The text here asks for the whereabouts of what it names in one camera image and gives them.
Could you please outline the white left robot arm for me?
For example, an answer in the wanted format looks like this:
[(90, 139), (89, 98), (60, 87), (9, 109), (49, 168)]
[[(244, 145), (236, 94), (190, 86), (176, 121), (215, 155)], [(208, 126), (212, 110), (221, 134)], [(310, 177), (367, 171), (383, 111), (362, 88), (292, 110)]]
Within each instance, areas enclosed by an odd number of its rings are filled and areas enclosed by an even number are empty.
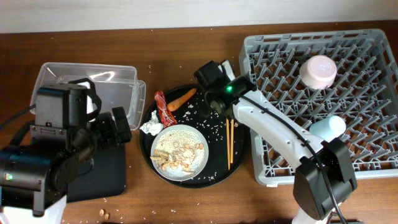
[(38, 89), (34, 120), (1, 149), (1, 223), (61, 223), (79, 165), (132, 138), (124, 108), (101, 107), (90, 79)]

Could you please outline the light blue cup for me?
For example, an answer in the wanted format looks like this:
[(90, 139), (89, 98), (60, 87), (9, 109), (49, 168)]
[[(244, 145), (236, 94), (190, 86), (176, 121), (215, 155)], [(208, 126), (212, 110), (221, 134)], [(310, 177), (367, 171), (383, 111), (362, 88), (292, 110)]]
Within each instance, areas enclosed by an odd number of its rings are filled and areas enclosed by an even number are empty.
[(313, 123), (309, 131), (326, 142), (330, 142), (341, 136), (346, 131), (346, 123), (339, 116), (330, 116), (321, 121)]

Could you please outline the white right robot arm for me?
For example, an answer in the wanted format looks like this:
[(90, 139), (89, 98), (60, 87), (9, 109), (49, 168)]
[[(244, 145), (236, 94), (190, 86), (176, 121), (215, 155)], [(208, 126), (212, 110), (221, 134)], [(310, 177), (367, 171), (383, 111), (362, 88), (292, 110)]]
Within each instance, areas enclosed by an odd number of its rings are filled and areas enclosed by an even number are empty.
[(347, 145), (339, 138), (312, 134), (275, 108), (247, 78), (230, 79), (225, 68), (209, 61), (194, 74), (209, 108), (234, 119), (266, 140), (293, 168), (294, 199), (299, 210), (293, 223), (328, 223), (358, 183)]

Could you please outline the wooden chopstick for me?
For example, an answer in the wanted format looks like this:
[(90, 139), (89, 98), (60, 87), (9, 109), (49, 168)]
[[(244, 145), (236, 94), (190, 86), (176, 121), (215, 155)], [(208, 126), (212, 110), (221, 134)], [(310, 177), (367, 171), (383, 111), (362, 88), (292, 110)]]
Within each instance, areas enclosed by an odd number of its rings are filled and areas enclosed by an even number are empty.
[(233, 164), (234, 159), (234, 119), (230, 123), (230, 164)]
[(226, 118), (226, 144), (227, 144), (227, 165), (228, 165), (228, 170), (230, 170), (230, 127), (229, 127), (229, 119)]

